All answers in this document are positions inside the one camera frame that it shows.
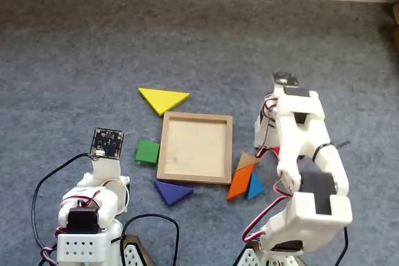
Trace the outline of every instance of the yellow triangle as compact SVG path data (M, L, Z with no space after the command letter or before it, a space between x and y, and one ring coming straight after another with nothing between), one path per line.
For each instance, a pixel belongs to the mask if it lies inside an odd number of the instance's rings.
M152 88L139 87L138 91L147 100L159 116L171 110L186 100L190 94L181 92L171 92L169 90L153 90Z

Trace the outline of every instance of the circuit board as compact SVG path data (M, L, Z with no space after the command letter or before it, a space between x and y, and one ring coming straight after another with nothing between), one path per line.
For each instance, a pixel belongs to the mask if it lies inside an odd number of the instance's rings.
M96 150L101 150L105 152L104 158L119 159L124 135L124 131L96 128L90 153L95 154Z

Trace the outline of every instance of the black cable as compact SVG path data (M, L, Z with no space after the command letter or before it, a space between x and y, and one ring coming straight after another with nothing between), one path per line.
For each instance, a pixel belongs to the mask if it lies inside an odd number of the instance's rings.
M316 148L316 150L314 151L313 157L312 157L312 161L314 162L316 160L317 154L319 154L319 151L324 148L325 146L333 146L334 144L330 141L329 143L324 143L320 146L318 146Z
M177 224L177 222L173 218L170 218L170 217L162 215L162 214L152 214L152 213L151 214L137 215L137 216L129 219L126 222L126 224L123 226L123 230L122 230L122 234L121 234L122 238L126 237L125 233L126 233L127 227L129 226L129 224L131 222L135 221L136 219L144 218L144 217L159 217L159 218L163 218L163 219L166 219L167 221L172 222L175 225L175 227L176 227L176 241L175 241L175 254L173 256L173 266L176 266L177 251L178 251L178 248L179 248L179 225ZM122 260L122 266L126 266L125 249L123 248L123 242L120 243L120 257L121 257L121 260Z
M40 180L39 184L37 184L37 186L36 186L35 192L33 194L33 199L32 199L31 221L32 221L33 236L35 237L35 241L41 249L43 249L45 246L40 241L39 235L37 234L37 228L36 228L36 199L37 199L37 195L39 193L39 189L45 180L47 180L53 174L57 173L58 171L60 171L64 167L66 167L68 164L74 162L76 159L78 159L80 157L89 157L91 160L94 160L94 158L91 157L91 155L89 155L88 153L82 153L82 154L76 155L75 157L69 159L63 165L59 166L58 168L56 168L55 170L50 172L48 175L46 175L43 179Z
M341 260L343 259L344 255L346 254L349 246L349 240L348 240L348 228L344 227L344 237L345 237L345 247L342 250L341 254L339 255L338 260L336 261L334 266L338 266L339 263L341 263Z

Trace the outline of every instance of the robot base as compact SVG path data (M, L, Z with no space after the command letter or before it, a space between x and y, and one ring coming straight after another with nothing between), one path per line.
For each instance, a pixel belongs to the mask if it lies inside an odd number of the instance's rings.
M241 251L233 266L306 266L306 264L294 256L268 257L259 249L258 242L250 242Z

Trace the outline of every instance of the wooden puzzle board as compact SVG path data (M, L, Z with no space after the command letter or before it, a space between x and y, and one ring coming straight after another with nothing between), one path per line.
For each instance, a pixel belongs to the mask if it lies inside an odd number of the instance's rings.
M229 184L233 118L166 112L158 179Z

